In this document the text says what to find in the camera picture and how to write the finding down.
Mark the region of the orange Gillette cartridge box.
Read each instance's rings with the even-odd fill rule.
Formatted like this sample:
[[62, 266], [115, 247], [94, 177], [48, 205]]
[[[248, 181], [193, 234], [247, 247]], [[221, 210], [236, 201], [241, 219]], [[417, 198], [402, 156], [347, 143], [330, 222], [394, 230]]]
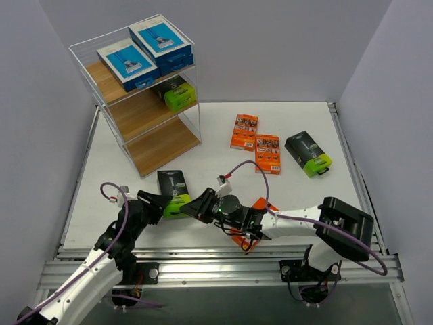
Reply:
[[235, 118], [230, 148], [252, 152], [255, 148], [258, 117], [238, 114]]

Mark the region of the blue Harry's razor box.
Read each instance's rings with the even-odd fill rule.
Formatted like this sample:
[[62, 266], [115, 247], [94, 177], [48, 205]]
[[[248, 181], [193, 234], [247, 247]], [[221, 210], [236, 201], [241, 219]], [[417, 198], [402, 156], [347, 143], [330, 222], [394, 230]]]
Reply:
[[159, 67], [130, 38], [98, 49], [97, 55], [126, 92], [149, 87], [161, 77]]
[[159, 66], [160, 75], [166, 76], [172, 72], [182, 70], [183, 68], [193, 64], [194, 64], [193, 54], [192, 53], [188, 55], [183, 54], [179, 58], [168, 59], [167, 61], [163, 62]]

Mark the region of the blue white Harry's box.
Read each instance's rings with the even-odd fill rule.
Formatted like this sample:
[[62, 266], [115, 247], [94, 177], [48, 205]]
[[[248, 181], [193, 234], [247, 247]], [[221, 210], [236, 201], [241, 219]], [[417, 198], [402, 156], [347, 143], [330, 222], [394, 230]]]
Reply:
[[164, 16], [158, 15], [128, 26], [132, 40], [157, 66], [185, 61], [192, 44]]

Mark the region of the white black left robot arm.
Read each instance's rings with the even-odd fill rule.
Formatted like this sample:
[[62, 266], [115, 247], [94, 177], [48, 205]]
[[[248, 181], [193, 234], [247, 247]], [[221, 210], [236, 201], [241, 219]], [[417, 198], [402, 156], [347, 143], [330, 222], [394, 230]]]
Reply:
[[127, 198], [85, 260], [53, 294], [36, 307], [24, 308], [16, 324], [79, 324], [105, 294], [118, 284], [135, 284], [146, 271], [133, 254], [135, 242], [148, 225], [161, 220], [171, 196], [138, 191]]

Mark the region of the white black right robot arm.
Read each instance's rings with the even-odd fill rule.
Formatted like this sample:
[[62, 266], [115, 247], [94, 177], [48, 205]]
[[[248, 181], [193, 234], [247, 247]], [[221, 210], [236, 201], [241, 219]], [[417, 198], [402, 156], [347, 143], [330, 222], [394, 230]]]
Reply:
[[219, 198], [213, 189], [207, 188], [180, 210], [202, 223], [216, 223], [229, 235], [250, 240], [316, 238], [300, 263], [302, 275], [311, 280], [341, 259], [365, 262], [371, 255], [373, 217], [334, 197], [326, 197], [321, 204], [306, 209], [275, 211], [245, 207], [236, 196]]

